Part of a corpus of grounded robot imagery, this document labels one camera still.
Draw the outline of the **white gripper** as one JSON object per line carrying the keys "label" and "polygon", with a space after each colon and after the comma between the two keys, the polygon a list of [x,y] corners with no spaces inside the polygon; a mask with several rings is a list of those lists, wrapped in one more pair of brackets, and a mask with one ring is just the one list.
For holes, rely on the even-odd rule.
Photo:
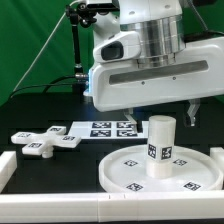
{"label": "white gripper", "polygon": [[194,126],[200,108],[195,98],[224,93],[224,46],[189,47],[177,55],[175,64],[162,68],[140,69],[128,62],[99,65],[91,84],[94,106],[100,111],[125,109],[134,131],[132,108],[188,99],[188,124]]}

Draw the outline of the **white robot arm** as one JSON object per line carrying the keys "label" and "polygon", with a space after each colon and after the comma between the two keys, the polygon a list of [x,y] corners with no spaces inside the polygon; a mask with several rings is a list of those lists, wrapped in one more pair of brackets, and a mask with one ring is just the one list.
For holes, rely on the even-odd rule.
{"label": "white robot arm", "polygon": [[185,41],[179,0],[118,0],[119,23],[100,17],[90,94],[100,111],[187,100],[189,123],[204,97],[224,94],[224,37]]}

